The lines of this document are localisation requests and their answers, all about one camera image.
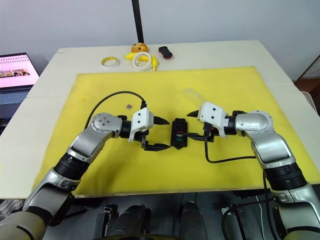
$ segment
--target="yellow mat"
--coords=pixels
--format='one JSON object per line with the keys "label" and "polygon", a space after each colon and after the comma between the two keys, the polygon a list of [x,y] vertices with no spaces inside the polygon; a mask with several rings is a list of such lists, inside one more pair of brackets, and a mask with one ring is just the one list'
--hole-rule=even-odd
{"label": "yellow mat", "polygon": [[[271,114],[275,130],[288,142],[306,179],[312,183],[320,181],[320,174],[312,159],[257,70],[254,67],[236,67],[79,74],[55,125],[35,184],[58,162],[73,139],[83,130],[94,105],[113,92],[136,92],[144,97],[155,116],[165,118],[170,123],[175,118],[186,118],[188,131],[201,133],[203,124],[194,117],[186,117],[187,113],[196,110],[182,94],[187,88],[194,89],[229,114],[233,110],[262,110]],[[128,104],[133,108],[126,109]],[[96,113],[127,115],[131,120],[140,104],[137,97],[120,94],[106,100]],[[170,145],[170,135],[171,125],[155,125],[147,140],[150,144]],[[206,162],[202,141],[188,139],[187,144],[186,148],[180,150],[171,147],[152,152],[141,149],[140,142],[129,143],[123,138],[109,139],[74,194],[103,196],[263,186],[262,170],[256,159],[210,164]],[[227,139],[216,137],[214,143],[208,143],[208,150],[211,160],[253,155],[250,140],[240,136],[228,136]]]}

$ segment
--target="black cable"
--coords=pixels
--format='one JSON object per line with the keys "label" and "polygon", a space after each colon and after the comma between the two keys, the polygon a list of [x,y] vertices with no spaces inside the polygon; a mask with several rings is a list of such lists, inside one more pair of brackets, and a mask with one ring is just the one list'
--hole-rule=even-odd
{"label": "black cable", "polygon": [[251,204],[261,204],[261,203],[267,203],[269,201],[274,200],[273,198],[269,198],[269,199],[265,199],[265,200],[260,200],[260,201],[253,201],[253,202],[247,202],[247,203],[243,203],[243,204],[239,204],[236,205],[234,207],[229,208],[227,211],[224,212],[224,214],[222,215],[222,219],[221,219],[221,228],[222,228],[222,233],[223,236],[225,238],[225,240],[229,240],[229,237],[227,235],[227,230],[226,230],[226,217],[229,213],[232,213],[234,210],[236,210],[237,208],[241,208],[247,205],[251,205]]}
{"label": "black cable", "polygon": [[92,117],[92,115],[94,114],[95,110],[99,107],[100,104],[102,104],[105,100],[107,100],[108,98],[111,98],[112,96],[114,95],[118,95],[118,94],[132,94],[132,95],[135,95],[137,96],[138,98],[141,99],[142,101],[142,104],[146,103],[146,101],[144,100],[144,98],[142,96],[140,96],[139,94],[133,92],[133,91],[116,91],[114,93],[111,93],[110,95],[104,97],[103,99],[101,99],[95,106],[94,108],[92,109],[92,111],[90,112],[89,116],[88,116],[88,119],[86,120],[86,123],[84,125],[84,129],[86,129],[89,125],[89,122],[90,122],[90,119]]}
{"label": "black cable", "polygon": [[240,159],[255,159],[256,158],[255,156],[238,156],[238,157],[227,158],[227,159],[223,159],[223,160],[211,161],[208,156],[208,138],[207,137],[204,137],[204,153],[205,153],[205,159],[207,160],[208,163],[211,163],[211,164],[224,163],[224,162],[240,160]]}
{"label": "black cable", "polygon": [[[185,196],[185,193],[182,193],[182,195],[181,195],[181,200],[180,200],[180,204],[179,204],[179,208],[180,208],[180,206],[181,206],[181,204],[182,204],[182,200],[184,199],[184,196]],[[176,228],[176,218],[175,218],[175,213],[174,213],[174,211],[173,211],[173,225],[172,225],[172,232],[171,232],[171,236],[173,236],[174,234],[175,234],[175,228]]]}
{"label": "black cable", "polygon": [[[265,172],[263,172],[263,187],[264,187],[264,196],[265,196],[265,199],[267,199],[268,198],[268,188],[267,188],[267,180],[266,180]],[[277,235],[275,233],[274,227],[273,227],[272,222],[271,222],[270,208],[269,208],[269,202],[268,201],[265,202],[265,209],[266,209],[266,217],[267,217],[267,220],[268,220],[268,224],[269,224],[269,228],[270,228],[272,237],[273,237],[274,240],[278,240],[278,237],[277,237]]]}

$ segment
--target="laptop screen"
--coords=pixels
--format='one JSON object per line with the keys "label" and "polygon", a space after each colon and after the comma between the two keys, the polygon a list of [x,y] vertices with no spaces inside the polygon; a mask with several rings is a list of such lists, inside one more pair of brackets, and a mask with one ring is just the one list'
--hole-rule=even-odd
{"label": "laptop screen", "polygon": [[38,78],[26,53],[0,56],[0,88],[34,85]]}

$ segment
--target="white bracket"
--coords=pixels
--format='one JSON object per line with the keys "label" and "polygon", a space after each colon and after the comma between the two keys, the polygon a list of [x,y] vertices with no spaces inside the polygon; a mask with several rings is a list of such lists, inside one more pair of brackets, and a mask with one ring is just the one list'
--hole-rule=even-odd
{"label": "white bracket", "polygon": [[133,142],[135,133],[138,131],[144,132],[154,126],[154,114],[144,107],[135,112],[131,120],[131,130],[128,142]]}
{"label": "white bracket", "polygon": [[219,136],[226,138],[225,134],[225,117],[227,113],[219,106],[206,101],[201,105],[198,112],[198,120],[203,123],[211,124],[214,128],[218,129]]}

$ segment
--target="black pole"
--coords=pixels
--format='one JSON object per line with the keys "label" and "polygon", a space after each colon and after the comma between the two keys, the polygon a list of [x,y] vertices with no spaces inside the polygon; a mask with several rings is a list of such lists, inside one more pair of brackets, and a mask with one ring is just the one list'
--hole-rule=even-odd
{"label": "black pole", "polygon": [[132,0],[132,8],[133,8],[135,28],[136,28],[136,35],[138,37],[138,43],[144,43],[145,41],[144,41],[144,33],[142,32],[139,0]]}

